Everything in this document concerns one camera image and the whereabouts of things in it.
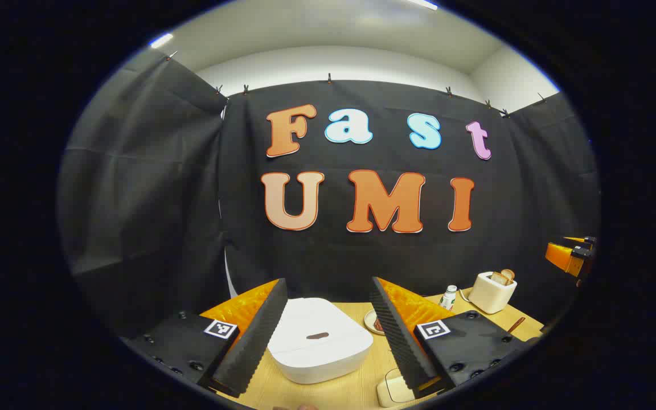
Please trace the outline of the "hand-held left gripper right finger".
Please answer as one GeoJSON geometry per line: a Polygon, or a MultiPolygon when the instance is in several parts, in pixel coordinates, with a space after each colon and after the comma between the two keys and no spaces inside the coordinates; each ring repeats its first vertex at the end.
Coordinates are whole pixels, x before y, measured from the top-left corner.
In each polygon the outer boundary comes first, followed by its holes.
{"type": "Polygon", "coordinates": [[[380,277],[372,283],[370,302],[417,399],[503,367],[538,342],[516,337],[477,310],[450,311],[380,277]]]}

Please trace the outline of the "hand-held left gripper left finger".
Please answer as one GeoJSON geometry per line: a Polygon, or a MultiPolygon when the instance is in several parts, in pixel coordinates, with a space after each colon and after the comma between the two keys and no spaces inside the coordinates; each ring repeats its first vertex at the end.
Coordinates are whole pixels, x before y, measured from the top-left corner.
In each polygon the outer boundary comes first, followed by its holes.
{"type": "Polygon", "coordinates": [[[180,311],[125,343],[157,368],[202,388],[247,391],[288,301],[277,278],[200,314],[180,311]]]}

